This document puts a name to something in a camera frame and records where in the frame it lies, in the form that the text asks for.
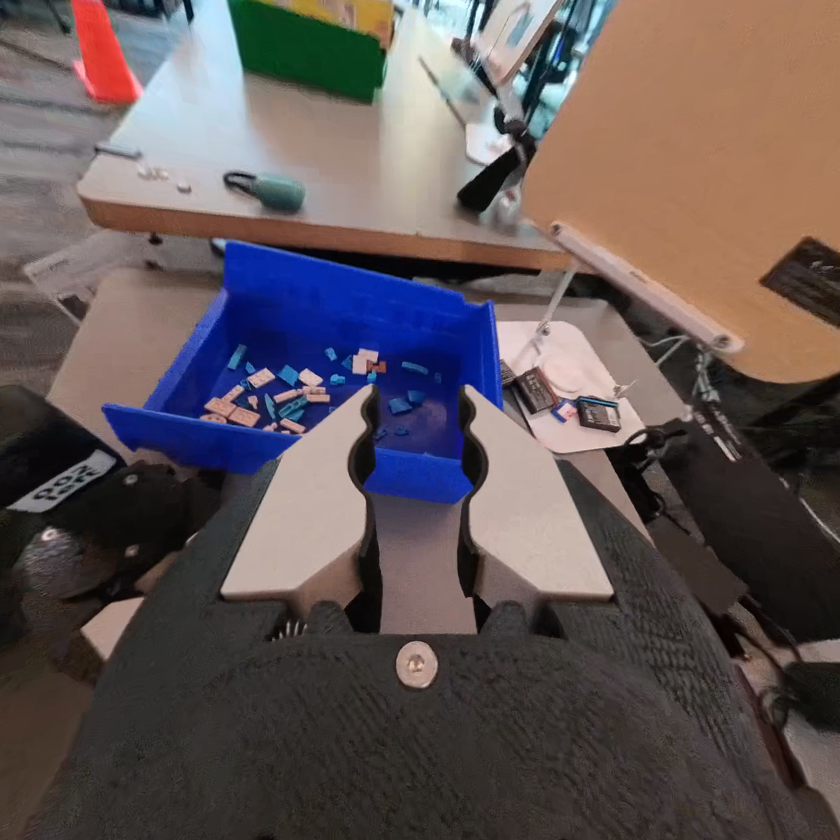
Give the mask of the blue plastic bin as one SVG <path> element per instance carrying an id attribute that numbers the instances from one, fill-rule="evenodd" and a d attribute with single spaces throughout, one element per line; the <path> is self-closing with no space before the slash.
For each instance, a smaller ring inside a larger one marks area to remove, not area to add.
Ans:
<path id="1" fill-rule="evenodd" d="M 228 243 L 224 284 L 141 408 L 107 403 L 120 443 L 182 466 L 254 474 L 299 436 L 264 427 L 279 419 L 265 394 L 291 371 L 323 378 L 331 405 L 367 385 L 352 374 L 358 350 L 385 373 L 381 438 L 367 488 L 456 503 L 471 491 L 461 468 L 459 391 L 472 385 L 502 407 L 496 313 L 455 290 L 426 286 L 271 248 Z"/>

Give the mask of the orange traffic cone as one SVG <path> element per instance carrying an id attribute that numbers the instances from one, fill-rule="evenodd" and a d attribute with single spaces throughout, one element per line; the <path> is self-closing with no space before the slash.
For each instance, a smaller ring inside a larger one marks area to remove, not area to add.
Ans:
<path id="1" fill-rule="evenodd" d="M 143 89 L 132 73 L 101 1 L 72 1 L 80 59 L 73 71 L 89 98 L 109 106 L 130 106 Z"/>

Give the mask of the small metal pieces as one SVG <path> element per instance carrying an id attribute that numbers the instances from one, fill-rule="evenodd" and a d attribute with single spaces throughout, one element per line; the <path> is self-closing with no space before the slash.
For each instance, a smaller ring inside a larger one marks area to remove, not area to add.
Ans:
<path id="1" fill-rule="evenodd" d="M 191 183 L 183 178 L 176 177 L 176 174 L 172 174 L 169 170 L 162 166 L 149 165 L 145 163 L 138 164 L 136 166 L 136 175 L 142 181 L 169 184 L 180 194 L 189 195 L 193 192 L 193 186 Z"/>

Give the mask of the yellow box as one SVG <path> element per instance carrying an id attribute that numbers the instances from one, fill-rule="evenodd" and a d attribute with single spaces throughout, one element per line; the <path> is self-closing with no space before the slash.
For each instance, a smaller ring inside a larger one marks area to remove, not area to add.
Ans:
<path id="1" fill-rule="evenodd" d="M 384 50 L 391 47 L 395 6 L 390 1 L 267 1 L 289 12 L 375 37 Z"/>

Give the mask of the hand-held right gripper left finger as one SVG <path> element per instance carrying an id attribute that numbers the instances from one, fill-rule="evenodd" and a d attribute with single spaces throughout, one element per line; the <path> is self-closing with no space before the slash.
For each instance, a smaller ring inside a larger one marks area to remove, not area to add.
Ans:
<path id="1" fill-rule="evenodd" d="M 350 603 L 369 524 L 351 459 L 370 438 L 378 391 L 354 393 L 274 462 L 220 595 L 228 602 Z"/>

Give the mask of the pile of lego pieces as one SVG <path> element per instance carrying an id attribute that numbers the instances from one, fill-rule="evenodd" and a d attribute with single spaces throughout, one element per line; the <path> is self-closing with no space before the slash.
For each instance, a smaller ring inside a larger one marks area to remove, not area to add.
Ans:
<path id="1" fill-rule="evenodd" d="M 257 428 L 269 434 L 302 436 L 309 409 L 324 406 L 333 413 L 343 391 L 351 385 L 376 384 L 389 372 L 430 377 L 440 385 L 443 376 L 413 360 L 390 362 L 381 351 L 359 348 L 340 358 L 335 348 L 322 349 L 326 374 L 309 367 L 258 365 L 259 357 L 244 343 L 235 346 L 218 383 L 197 419 L 207 424 Z"/>

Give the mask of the green plastic bin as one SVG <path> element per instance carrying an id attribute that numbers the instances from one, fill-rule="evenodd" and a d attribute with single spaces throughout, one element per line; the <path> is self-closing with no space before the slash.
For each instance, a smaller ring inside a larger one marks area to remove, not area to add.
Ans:
<path id="1" fill-rule="evenodd" d="M 386 50 L 373 35 L 264 2 L 227 7 L 244 71 L 363 104 L 383 88 Z"/>

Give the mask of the tan board on stand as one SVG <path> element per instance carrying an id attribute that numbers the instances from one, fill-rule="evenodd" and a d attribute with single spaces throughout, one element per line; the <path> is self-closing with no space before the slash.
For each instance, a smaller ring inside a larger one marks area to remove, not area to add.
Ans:
<path id="1" fill-rule="evenodd" d="M 523 211 L 571 228 L 744 342 L 778 384 L 838 372 L 838 328 L 763 286 L 838 250 L 838 2 L 619 2 L 543 138 Z"/>

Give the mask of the white stand base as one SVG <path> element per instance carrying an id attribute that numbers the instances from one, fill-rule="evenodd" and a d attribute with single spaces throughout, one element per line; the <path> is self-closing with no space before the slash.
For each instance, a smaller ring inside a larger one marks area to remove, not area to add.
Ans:
<path id="1" fill-rule="evenodd" d="M 515 374 L 540 368 L 559 398 L 613 400 L 616 383 L 582 331 L 567 322 L 555 322 L 549 334 L 538 335 L 537 327 L 536 322 L 497 322 L 500 357 Z M 583 427 L 576 416 L 561 421 L 550 411 L 531 413 L 515 388 L 512 394 L 532 435 L 555 455 L 614 448 L 645 427 L 626 397 L 617 402 L 621 428 L 612 433 Z"/>

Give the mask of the teal pouch with black carabiner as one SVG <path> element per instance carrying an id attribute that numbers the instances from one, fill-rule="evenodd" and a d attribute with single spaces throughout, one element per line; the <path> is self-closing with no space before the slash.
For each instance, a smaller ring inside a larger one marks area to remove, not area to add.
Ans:
<path id="1" fill-rule="evenodd" d="M 223 174 L 223 184 L 254 198 L 261 206 L 283 214 L 299 212 L 307 197 L 305 185 L 278 175 L 256 175 L 244 171 Z"/>

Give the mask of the black battery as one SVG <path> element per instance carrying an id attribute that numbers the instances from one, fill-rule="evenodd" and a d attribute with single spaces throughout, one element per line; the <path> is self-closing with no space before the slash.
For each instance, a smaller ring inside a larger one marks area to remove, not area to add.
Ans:
<path id="1" fill-rule="evenodd" d="M 538 367 L 532 367 L 521 374 L 517 374 L 513 387 L 527 412 L 531 415 L 549 413 L 559 404 L 560 398 L 551 383 Z"/>
<path id="2" fill-rule="evenodd" d="M 579 425 L 585 428 L 617 434 L 623 428 L 618 402 L 591 395 L 582 395 L 575 401 Z"/>

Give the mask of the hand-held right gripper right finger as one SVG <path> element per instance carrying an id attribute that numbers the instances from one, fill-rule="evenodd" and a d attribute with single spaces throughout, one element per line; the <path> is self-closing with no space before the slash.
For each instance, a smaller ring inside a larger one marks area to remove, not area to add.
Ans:
<path id="1" fill-rule="evenodd" d="M 484 604 L 609 602 L 614 588 L 551 453 L 472 385 L 458 394 L 469 483 L 458 582 Z"/>

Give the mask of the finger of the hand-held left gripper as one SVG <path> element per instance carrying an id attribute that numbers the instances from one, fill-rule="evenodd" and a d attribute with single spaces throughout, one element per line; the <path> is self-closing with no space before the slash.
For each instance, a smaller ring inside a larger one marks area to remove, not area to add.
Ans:
<path id="1" fill-rule="evenodd" d="M 143 603 L 142 595 L 111 602 L 82 625 L 80 639 L 97 665 L 104 665 L 109 661 Z"/>

